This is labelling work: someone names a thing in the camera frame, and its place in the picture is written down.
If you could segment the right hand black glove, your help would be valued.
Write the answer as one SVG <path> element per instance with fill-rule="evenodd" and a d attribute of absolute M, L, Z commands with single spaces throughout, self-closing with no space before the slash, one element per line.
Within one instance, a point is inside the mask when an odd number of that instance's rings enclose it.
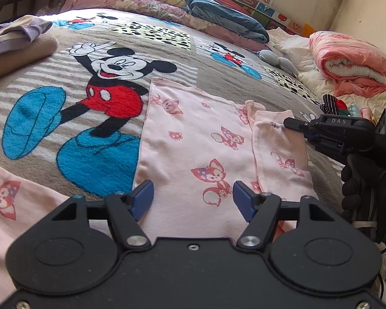
<path fill-rule="evenodd" d="M 376 222 L 371 238 L 386 246 L 386 169 L 359 155 L 350 155 L 341 172 L 342 217 Z"/>

